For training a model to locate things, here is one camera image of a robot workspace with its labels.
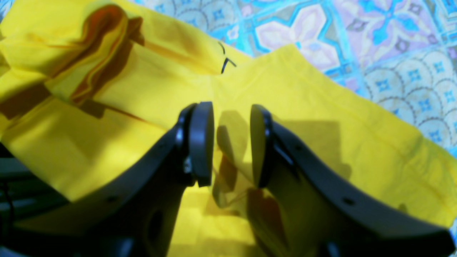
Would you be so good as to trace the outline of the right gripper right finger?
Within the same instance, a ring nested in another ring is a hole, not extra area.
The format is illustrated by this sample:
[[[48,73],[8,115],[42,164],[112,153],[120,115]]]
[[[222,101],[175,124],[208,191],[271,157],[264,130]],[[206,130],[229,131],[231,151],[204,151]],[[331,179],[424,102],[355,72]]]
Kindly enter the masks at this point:
[[[255,184],[275,198],[297,257],[448,257],[450,231],[391,208],[336,174],[292,131],[250,111]]]

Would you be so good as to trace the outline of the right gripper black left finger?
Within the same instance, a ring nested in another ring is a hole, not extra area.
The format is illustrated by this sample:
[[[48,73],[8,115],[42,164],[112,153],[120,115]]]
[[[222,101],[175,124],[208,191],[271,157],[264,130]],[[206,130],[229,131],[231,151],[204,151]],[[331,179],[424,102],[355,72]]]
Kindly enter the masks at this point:
[[[2,257],[165,257],[187,187],[212,183],[214,110],[184,108],[127,171],[70,202],[29,171],[1,175]]]

